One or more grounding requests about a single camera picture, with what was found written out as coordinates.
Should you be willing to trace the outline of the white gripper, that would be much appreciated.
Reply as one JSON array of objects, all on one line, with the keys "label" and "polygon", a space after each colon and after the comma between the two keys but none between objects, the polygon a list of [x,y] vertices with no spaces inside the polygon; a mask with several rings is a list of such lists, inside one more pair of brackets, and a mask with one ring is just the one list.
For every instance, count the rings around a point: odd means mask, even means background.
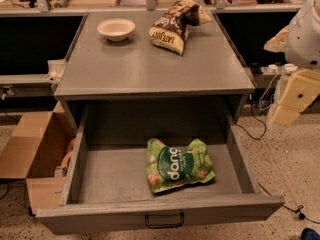
[{"label": "white gripper", "polygon": [[[264,49],[284,52],[288,27],[268,40]],[[303,69],[281,78],[276,89],[271,122],[280,127],[290,126],[298,116],[320,95],[320,71]]]}]

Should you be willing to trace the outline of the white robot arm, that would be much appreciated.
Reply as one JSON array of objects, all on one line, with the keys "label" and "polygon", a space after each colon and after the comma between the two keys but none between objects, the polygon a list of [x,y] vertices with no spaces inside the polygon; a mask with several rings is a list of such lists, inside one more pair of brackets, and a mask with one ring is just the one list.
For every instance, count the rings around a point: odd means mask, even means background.
[{"label": "white robot arm", "polygon": [[274,125],[287,127],[320,95],[320,0],[307,0],[264,49],[283,52],[298,67],[284,80],[270,118]]}]

